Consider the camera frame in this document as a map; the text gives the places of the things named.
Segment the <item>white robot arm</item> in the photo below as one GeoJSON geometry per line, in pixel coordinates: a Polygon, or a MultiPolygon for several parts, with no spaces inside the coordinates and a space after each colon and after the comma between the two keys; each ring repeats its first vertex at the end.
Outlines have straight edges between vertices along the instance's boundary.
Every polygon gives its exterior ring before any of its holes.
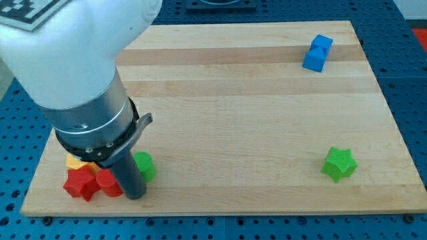
{"type": "Polygon", "coordinates": [[[160,0],[2,1],[1,58],[64,148],[103,161],[136,116],[117,55],[157,17],[160,0]]]}

